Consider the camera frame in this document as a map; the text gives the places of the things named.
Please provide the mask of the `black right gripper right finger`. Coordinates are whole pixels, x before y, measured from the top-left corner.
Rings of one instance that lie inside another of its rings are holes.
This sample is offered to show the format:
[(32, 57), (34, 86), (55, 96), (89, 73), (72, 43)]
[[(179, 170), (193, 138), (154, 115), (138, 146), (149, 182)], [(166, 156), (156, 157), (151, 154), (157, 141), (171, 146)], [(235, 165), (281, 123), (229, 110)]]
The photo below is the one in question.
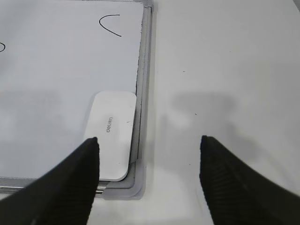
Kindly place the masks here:
[(298, 225), (300, 197), (264, 177), (212, 136), (200, 144), (200, 184), (215, 225)]

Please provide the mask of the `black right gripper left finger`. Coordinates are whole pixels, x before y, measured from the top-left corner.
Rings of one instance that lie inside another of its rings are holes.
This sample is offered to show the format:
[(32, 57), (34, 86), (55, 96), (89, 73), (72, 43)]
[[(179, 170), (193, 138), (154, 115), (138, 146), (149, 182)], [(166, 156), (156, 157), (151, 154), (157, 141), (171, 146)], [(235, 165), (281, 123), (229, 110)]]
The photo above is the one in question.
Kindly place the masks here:
[(0, 202), (2, 225), (85, 225), (99, 183), (99, 144), (86, 139), (47, 174)]

